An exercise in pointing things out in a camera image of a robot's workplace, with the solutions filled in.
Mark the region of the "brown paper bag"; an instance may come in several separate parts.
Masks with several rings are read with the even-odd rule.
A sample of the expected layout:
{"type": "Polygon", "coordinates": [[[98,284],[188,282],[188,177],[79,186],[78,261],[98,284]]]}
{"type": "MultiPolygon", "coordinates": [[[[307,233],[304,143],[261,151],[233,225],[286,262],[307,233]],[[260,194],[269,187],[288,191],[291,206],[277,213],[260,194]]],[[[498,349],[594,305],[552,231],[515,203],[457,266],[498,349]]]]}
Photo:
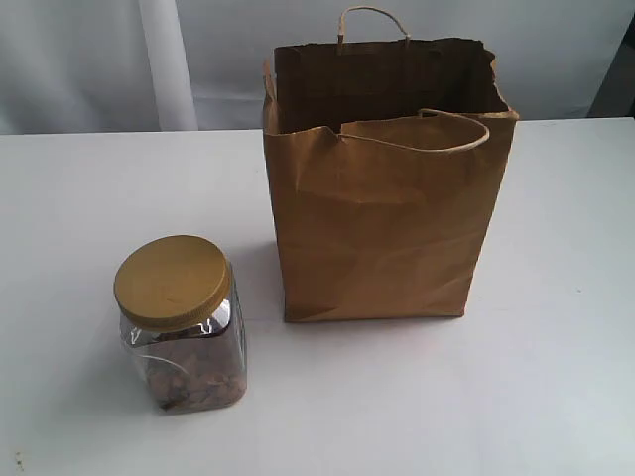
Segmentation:
{"type": "Polygon", "coordinates": [[[285,318],[460,317],[517,113],[472,39],[278,47],[263,142],[285,318]]]}

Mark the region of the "clear jar with gold lid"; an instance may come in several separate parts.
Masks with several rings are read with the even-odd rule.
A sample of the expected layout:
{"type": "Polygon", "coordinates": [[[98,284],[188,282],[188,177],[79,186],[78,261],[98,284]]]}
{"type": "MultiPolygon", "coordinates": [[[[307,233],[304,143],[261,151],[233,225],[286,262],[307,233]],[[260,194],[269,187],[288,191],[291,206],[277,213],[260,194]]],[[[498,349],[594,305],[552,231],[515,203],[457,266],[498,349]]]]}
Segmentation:
{"type": "Polygon", "coordinates": [[[150,242],[118,269],[120,336],[167,413],[227,408],[247,390],[242,310],[230,261],[189,235],[150,242]]]}

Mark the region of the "white backdrop curtain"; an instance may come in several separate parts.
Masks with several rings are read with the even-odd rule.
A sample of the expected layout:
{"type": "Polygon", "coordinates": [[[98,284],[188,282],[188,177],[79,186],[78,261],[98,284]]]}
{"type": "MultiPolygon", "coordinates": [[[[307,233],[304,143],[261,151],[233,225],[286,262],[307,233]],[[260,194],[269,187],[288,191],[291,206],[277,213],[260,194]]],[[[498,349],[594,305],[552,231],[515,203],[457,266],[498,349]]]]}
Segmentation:
{"type": "Polygon", "coordinates": [[[590,109],[630,1],[5,1],[5,134],[252,129],[280,46],[460,37],[525,119],[590,109]]]}

